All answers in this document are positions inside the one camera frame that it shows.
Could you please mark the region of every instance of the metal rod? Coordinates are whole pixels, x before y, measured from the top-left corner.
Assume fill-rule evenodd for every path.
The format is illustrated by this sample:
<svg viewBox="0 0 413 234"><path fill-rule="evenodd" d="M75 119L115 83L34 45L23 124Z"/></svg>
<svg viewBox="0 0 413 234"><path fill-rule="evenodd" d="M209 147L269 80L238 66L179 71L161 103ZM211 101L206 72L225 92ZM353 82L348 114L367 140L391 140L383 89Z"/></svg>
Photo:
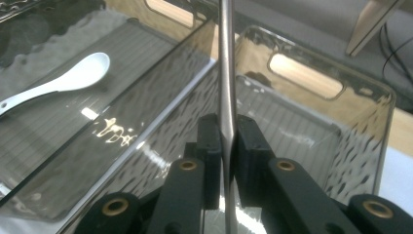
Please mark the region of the metal rod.
<svg viewBox="0 0 413 234"><path fill-rule="evenodd" d="M223 171L225 193L225 230L237 233L234 176L231 158L236 134L236 96L234 69L234 1L220 0L219 4L219 107L218 122L223 142Z"/></svg>

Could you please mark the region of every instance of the white spoon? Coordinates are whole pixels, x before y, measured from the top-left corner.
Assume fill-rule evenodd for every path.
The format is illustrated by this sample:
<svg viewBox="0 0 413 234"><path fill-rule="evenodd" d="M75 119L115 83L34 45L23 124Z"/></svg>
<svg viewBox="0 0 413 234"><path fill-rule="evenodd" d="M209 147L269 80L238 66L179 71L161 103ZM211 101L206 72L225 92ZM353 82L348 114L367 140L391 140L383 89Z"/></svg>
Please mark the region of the white spoon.
<svg viewBox="0 0 413 234"><path fill-rule="evenodd" d="M105 53L94 53L83 58L75 66L55 80L9 97L0 102L0 116L17 105L53 93L87 88L104 77L109 69L110 58Z"/></svg>

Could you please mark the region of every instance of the transparent storage bin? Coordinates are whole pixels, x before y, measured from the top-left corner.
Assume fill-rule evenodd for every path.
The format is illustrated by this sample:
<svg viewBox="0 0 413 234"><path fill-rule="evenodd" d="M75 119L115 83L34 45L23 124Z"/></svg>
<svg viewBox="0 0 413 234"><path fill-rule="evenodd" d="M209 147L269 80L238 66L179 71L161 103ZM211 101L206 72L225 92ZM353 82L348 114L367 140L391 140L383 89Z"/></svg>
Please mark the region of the transparent storage bin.
<svg viewBox="0 0 413 234"><path fill-rule="evenodd" d="M0 132L5 131L5 121L14 123L7 133L16 135L17 128L40 133L44 129L21 123L43 121L40 127L50 127L55 119L43 117L52 111L61 121L51 130L65 135L34 135L33 140L48 137L43 142L58 142L40 148L47 153L34 149L35 163L18 161L26 165L25 171L5 167L7 171L0 172L4 181L17 181L8 184L12 191L0 201L0 227L6 233L72 233L101 196L118 191L144 196L162 185L185 142L196 139L198 118L216 111L218 69L210 57L216 55L216 15L207 14L216 9L194 8L199 11L182 21L160 13L151 5L155 0L124 2L108 0L106 9L100 9L109 15L122 13L114 30L62 59L52 73L38 74L37 80L14 90L53 79L97 49L113 58L108 82L123 86L115 92L103 83L75 94L40 97L0 119ZM148 38L133 40L131 34ZM138 61L148 64L141 67ZM298 161L340 202L377 192L394 108L391 89L259 27L240 35L236 71L238 111L255 119L278 157ZM325 84L333 88L327 91ZM92 102L63 113L62 104L76 99ZM85 108L96 115L88 118L82 113ZM68 116L77 125L60 130L58 123ZM223 214L206 214L206 233L224 230L214 215Z"/></svg>

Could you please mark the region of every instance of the cable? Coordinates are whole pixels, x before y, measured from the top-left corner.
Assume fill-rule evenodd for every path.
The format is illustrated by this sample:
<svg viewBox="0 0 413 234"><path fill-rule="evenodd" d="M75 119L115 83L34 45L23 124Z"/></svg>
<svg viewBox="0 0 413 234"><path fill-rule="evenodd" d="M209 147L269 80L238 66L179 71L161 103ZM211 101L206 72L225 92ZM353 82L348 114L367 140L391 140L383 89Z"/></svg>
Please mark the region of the cable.
<svg viewBox="0 0 413 234"><path fill-rule="evenodd" d="M387 42L388 42L389 50L391 52L394 52L394 47L393 47L392 42L390 40L387 23L385 23L384 29L385 29L384 31L385 31L385 36L386 36L386 39L387 39ZM403 70L404 75L407 76L408 79L413 80L409 69L404 64L404 62L401 60L401 58L398 56L398 54L394 53L394 58L397 61L397 63L399 64L399 66L401 67L401 69Z"/></svg>
<svg viewBox="0 0 413 234"><path fill-rule="evenodd" d="M387 53L386 53L385 50L384 50L383 42L382 42L382 39L381 39L381 34L382 34L382 31L383 31L383 30L382 30L383 28L385 28L385 35L387 34L388 46L389 46L389 50L391 51L391 54L387 57L384 65L383 65L383 68L382 68L382 75L383 75L383 77L386 79L386 75L385 75L386 65L389 63L389 61L391 60L392 57L395 57L395 58L397 58L396 61L398 62L398 65L401 67L401 69L403 70L404 75L407 77L407 79L410 81L410 83L413 84L413 78L412 78L412 76L411 76L411 74L410 74L410 71L408 70L408 68L407 68L407 66L404 64L404 62L401 60L401 58L396 54L400 49L402 49L404 46L406 46L406 45L409 44L411 41L413 41L413 37L411 37L411 38L409 38L408 40L406 40L405 42L403 42L400 46L398 46L398 47L394 50L394 48L393 48L393 46L392 46L392 43L391 43L391 41L390 41L390 38L389 38L389 33L388 33L388 30L387 30L387 25L385 24L384 27L382 27L382 28L380 29L380 47L381 47L382 53L383 53L385 56L387 55Z"/></svg>
<svg viewBox="0 0 413 234"><path fill-rule="evenodd" d="M380 51L382 52L382 55L383 55L384 58L388 58L389 55L388 55L388 53L387 53L387 51L386 51L386 48L385 48L385 46L384 46L384 44L383 44L383 39L382 39L383 36L386 36L386 35L384 35L384 34L382 33L382 32L383 32L383 29L384 29L384 26L382 26L382 27L380 28L380 32L379 32ZM391 54L393 50L389 48L389 45L387 46L387 48L390 50L390 54ZM394 68L394 70L395 70L397 73L399 73L400 75L405 75L405 74L404 74L404 71L403 71L399 66L397 66L397 64L395 64L392 60L390 60L390 64L391 64L391 66Z"/></svg>

